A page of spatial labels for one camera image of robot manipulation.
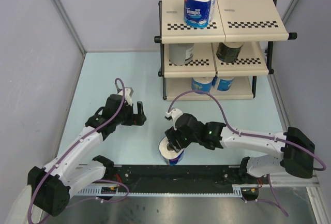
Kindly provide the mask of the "dark green paper roll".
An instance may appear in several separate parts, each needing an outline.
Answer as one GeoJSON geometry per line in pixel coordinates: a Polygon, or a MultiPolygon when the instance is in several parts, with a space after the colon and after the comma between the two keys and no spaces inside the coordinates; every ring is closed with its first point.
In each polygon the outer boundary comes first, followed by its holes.
{"type": "Polygon", "coordinates": [[[220,42],[216,56],[225,63],[232,63],[238,58],[244,42],[220,42]]]}

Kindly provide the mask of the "light blue paper roll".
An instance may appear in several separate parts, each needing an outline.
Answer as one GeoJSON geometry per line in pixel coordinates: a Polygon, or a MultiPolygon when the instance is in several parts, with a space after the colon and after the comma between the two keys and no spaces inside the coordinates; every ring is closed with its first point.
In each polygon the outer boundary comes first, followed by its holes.
{"type": "Polygon", "coordinates": [[[234,77],[218,77],[215,76],[212,81],[212,86],[218,91],[228,91],[233,83],[234,77]]]}
{"type": "Polygon", "coordinates": [[[200,91],[199,94],[202,92],[210,92],[212,88],[212,81],[213,77],[195,77],[191,79],[191,89],[194,91],[200,91]]]}

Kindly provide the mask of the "dark blue paper roll front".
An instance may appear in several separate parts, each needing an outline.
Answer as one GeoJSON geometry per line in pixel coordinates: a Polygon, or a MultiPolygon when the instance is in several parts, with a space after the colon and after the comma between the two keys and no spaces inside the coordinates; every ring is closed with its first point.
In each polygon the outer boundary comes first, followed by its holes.
{"type": "Polygon", "coordinates": [[[169,166],[177,165],[184,157],[184,149],[179,152],[170,148],[170,142],[167,137],[164,137],[159,143],[159,153],[163,160],[169,166]]]}

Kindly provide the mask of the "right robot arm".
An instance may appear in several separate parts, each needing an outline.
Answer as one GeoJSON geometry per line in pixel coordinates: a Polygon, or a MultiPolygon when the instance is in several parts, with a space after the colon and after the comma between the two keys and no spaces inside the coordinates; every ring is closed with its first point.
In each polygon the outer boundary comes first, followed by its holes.
{"type": "Polygon", "coordinates": [[[172,127],[165,131],[170,147],[179,152],[191,143],[206,149],[242,148],[263,153],[260,157],[245,157],[239,169],[239,179],[251,183],[267,174],[286,172],[294,177],[312,178],[314,143],[298,128],[286,132],[249,133],[220,122],[202,123],[193,115],[174,109],[165,114],[172,127]]]}

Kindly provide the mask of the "grey paper roll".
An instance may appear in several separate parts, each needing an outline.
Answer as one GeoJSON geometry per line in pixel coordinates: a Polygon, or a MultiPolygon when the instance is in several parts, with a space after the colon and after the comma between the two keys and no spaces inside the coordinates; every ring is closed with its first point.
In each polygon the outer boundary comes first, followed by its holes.
{"type": "Polygon", "coordinates": [[[185,65],[193,59],[193,43],[169,44],[169,61],[174,65],[185,65]]]}

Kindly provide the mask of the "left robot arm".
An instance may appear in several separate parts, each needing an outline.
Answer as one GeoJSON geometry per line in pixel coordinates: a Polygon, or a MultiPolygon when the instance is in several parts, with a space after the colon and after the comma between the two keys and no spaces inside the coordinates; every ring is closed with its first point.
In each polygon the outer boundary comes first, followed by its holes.
{"type": "Polygon", "coordinates": [[[33,206],[57,216],[87,185],[98,180],[107,183],[113,179],[114,164],[103,156],[93,158],[83,169],[77,166],[118,125],[142,126],[145,123],[142,102],[137,103],[137,113],[133,112],[132,94],[132,88],[126,87],[110,95],[106,105],[87,120],[81,133],[64,152],[42,168],[33,167],[29,171],[27,186],[15,200],[6,223],[27,223],[32,218],[33,206]]]}

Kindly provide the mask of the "Tempo dark blue paper roll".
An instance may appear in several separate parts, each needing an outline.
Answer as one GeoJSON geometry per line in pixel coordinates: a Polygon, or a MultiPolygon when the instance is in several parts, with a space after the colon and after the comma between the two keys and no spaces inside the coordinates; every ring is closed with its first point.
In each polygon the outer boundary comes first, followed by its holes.
{"type": "Polygon", "coordinates": [[[207,27],[212,19],[216,0],[184,0],[184,21],[195,28],[207,27]]]}

